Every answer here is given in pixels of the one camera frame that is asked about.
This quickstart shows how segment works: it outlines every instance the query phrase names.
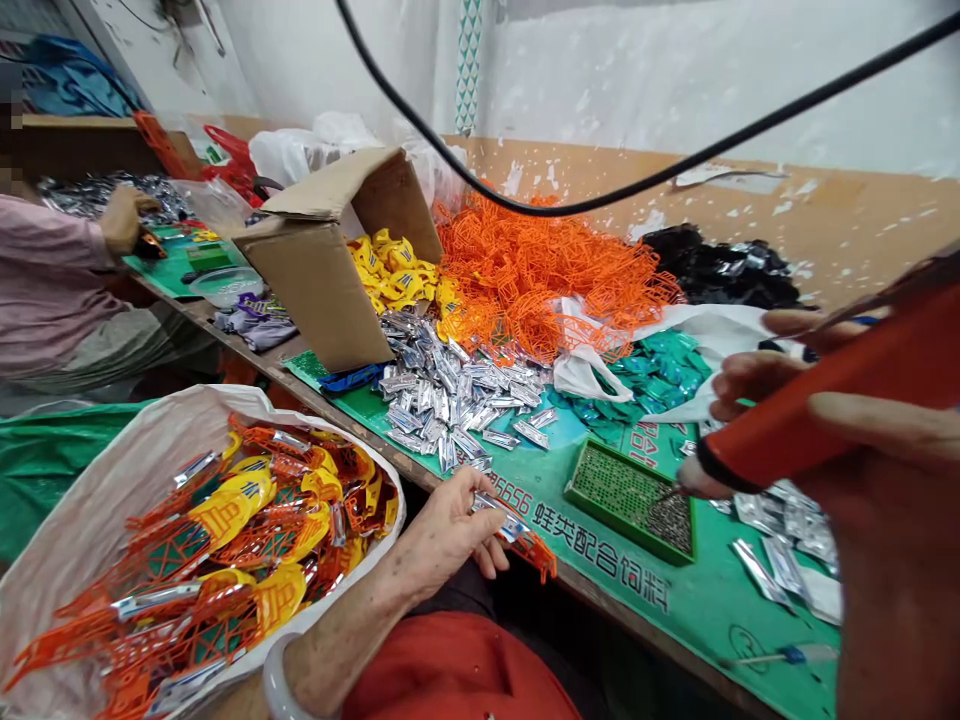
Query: cardboard box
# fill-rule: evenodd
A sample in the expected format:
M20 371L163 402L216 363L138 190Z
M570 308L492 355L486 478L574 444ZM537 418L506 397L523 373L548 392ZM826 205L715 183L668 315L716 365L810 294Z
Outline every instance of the cardboard box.
M393 359L363 290L340 219L350 204L364 230L405 237L420 260L443 249L413 167L399 148L347 155L274 195L268 218L234 238L330 372Z

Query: pink sleeve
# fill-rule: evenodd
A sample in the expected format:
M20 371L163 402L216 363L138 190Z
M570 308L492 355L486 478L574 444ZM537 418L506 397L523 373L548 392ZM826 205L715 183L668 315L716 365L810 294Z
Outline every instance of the pink sleeve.
M0 258L112 270L100 226L42 205L0 195Z

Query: pink shirt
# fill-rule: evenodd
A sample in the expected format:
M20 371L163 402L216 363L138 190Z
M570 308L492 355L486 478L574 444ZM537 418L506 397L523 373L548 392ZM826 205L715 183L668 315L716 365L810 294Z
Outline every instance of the pink shirt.
M0 379L63 367L126 310L91 272L111 269L99 225L0 195Z

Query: blue cloth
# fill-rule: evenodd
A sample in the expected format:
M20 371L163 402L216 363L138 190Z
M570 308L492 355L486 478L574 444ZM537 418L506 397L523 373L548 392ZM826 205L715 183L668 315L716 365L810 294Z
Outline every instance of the blue cloth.
M123 96L111 85L112 78L133 102L137 94L109 65L76 40L37 35L27 46L24 59L43 78L29 88L30 100L39 112L50 115L133 115Z
M317 384L328 392L346 392L354 388L363 387L370 382L379 382L383 377L383 368L386 363L376 365L367 365L359 370L348 370L341 373L333 373L317 378Z

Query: white bracelet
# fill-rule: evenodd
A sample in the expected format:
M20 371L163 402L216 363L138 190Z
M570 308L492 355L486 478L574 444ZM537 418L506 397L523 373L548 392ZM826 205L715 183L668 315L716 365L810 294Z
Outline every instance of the white bracelet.
M279 638L267 653L263 663L263 692L267 697L267 707L273 720L340 720L340 712L331 718L317 718L302 707L293 697L287 676L283 670L283 653L287 645L299 635L290 633Z

